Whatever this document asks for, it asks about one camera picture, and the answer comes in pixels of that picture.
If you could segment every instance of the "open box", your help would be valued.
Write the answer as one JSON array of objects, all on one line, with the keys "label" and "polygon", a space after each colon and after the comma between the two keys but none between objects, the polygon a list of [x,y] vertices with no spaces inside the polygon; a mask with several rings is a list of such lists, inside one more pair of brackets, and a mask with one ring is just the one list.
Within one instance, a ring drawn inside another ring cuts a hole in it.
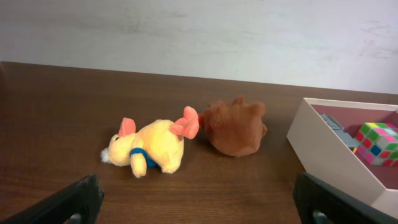
[{"label": "open box", "polygon": [[308,173],[398,218],[398,167],[369,165],[320,116],[334,117],[354,136],[365,122],[398,127],[397,111],[397,105],[304,98],[287,139]]}]

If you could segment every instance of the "plush toy's head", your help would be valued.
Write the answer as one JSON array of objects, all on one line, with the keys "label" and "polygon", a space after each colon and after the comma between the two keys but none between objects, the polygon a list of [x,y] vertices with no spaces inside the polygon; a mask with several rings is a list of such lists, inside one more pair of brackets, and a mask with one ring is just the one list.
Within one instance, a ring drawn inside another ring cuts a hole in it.
[{"label": "plush toy's head", "polygon": [[111,138],[109,147],[102,150],[103,162],[112,163],[116,166],[127,166],[130,164],[129,153],[132,143],[136,138],[136,124],[132,119],[123,118],[118,134]]},{"label": "plush toy's head", "polygon": [[232,105],[217,101],[199,115],[199,123],[211,144],[229,156],[245,156],[259,149],[267,128],[261,118],[266,113],[263,103],[245,103],[237,97]]}]

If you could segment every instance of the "brown wooden table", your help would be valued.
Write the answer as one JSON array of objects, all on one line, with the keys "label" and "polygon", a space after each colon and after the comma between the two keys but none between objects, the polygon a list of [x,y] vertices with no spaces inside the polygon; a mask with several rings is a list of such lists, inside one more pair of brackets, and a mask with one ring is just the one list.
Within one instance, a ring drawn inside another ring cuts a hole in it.
[{"label": "brown wooden table", "polygon": [[[303,167],[286,134],[301,99],[398,104],[397,95],[377,93],[9,62],[2,68],[0,220],[96,173],[105,191],[98,223],[300,223],[292,189]],[[100,161],[124,116],[141,128],[181,117],[184,106],[201,112],[237,95],[267,106],[268,133],[253,155],[222,156],[200,132],[185,141],[172,175],[151,169],[135,179],[130,167]]]}]

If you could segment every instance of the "cube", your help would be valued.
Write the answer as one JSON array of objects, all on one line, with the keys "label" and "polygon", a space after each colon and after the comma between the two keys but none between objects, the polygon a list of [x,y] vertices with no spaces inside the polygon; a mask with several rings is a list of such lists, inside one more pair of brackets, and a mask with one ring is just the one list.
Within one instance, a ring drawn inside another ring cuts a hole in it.
[{"label": "cube", "polygon": [[389,123],[364,123],[355,135],[359,155],[371,165],[398,167],[398,129]]}]

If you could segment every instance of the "white fluffy hair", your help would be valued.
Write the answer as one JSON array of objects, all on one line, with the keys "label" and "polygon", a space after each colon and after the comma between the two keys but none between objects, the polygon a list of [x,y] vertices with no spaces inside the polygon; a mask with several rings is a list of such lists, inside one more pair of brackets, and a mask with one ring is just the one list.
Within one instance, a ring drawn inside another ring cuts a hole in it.
[{"label": "white fluffy hair", "polygon": [[104,150],[101,151],[101,160],[105,163],[111,163],[109,159],[109,148],[106,147]]}]

